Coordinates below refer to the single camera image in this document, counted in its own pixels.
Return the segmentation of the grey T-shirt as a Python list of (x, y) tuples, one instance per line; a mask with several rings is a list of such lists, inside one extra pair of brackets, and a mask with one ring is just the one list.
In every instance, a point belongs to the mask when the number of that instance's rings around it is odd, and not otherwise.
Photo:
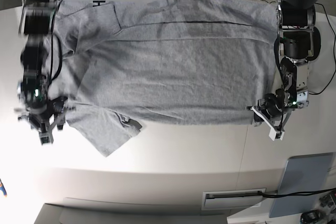
[(103, 156), (142, 121), (252, 124), (276, 68), (276, 8), (243, 0), (65, 0), (54, 33), (62, 68), (49, 97)]

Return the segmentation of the grey laptop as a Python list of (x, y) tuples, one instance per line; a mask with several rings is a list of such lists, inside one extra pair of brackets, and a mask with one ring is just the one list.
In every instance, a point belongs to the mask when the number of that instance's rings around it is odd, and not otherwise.
[[(278, 194), (321, 190), (333, 161), (333, 153), (293, 156), (278, 187)], [(269, 218), (300, 214), (312, 209), (317, 196), (289, 196), (273, 201)]]

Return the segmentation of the blue orange tool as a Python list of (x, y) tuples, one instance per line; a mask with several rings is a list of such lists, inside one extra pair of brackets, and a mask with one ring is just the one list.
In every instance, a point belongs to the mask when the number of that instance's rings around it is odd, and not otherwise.
[(2, 181), (0, 180), (0, 191), (3, 193), (4, 197), (7, 197), (7, 192), (5, 189), (4, 184), (2, 183)]

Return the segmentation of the black computer mouse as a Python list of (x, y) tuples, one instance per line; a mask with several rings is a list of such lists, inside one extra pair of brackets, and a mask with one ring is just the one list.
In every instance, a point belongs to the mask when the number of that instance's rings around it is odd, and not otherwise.
[(317, 27), (313, 28), (313, 55), (309, 58), (309, 61), (315, 61), (321, 50), (321, 34)]

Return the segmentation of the black gadget bottom right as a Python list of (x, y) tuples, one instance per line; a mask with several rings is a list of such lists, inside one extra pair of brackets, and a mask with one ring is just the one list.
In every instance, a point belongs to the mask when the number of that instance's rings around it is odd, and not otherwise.
[(319, 210), (311, 210), (301, 214), (301, 224), (315, 224), (324, 219), (324, 213)]

